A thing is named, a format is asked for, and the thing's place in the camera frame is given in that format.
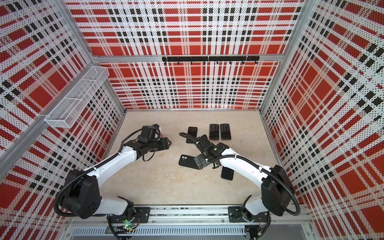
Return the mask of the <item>black phone case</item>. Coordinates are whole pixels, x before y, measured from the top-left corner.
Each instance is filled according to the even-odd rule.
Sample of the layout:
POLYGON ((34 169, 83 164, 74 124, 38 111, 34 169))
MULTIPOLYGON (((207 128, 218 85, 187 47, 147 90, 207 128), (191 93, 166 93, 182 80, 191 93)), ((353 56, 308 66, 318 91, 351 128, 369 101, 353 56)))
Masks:
POLYGON ((196 169, 196 170, 199 169, 199 167, 195 162, 195 158, 188 155, 181 155, 179 159, 179 166, 190 168, 190 169, 196 169))

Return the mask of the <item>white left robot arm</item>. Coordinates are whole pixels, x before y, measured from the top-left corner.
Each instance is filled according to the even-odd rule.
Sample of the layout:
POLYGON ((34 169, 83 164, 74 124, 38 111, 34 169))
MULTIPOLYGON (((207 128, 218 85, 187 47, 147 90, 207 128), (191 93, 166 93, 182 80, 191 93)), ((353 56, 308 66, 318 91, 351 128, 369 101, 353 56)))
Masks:
POLYGON ((107 198, 100 187, 125 166, 148 153, 168 150, 172 142, 161 134, 158 125, 143 126, 120 144, 116 153, 85 170, 71 170, 54 200, 54 211, 61 217, 119 216, 127 221, 136 217, 134 203, 123 198, 107 198))

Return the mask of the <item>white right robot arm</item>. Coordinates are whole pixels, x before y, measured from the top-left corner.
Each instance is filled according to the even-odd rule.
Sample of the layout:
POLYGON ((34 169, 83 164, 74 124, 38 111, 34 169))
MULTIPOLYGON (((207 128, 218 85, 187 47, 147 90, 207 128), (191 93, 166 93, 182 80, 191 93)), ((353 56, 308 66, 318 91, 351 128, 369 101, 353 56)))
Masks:
POLYGON ((215 145, 206 135, 199 138, 187 133, 179 135, 192 141, 200 151, 201 154, 194 158, 199 169, 210 164, 220 165, 239 173, 260 188, 261 195, 249 196, 242 204, 237 219, 254 222, 256 216, 263 213, 267 215, 272 213, 280 217, 284 213, 292 216, 300 215, 301 208, 293 185, 281 166, 269 167, 255 163, 239 155, 226 144, 215 145))

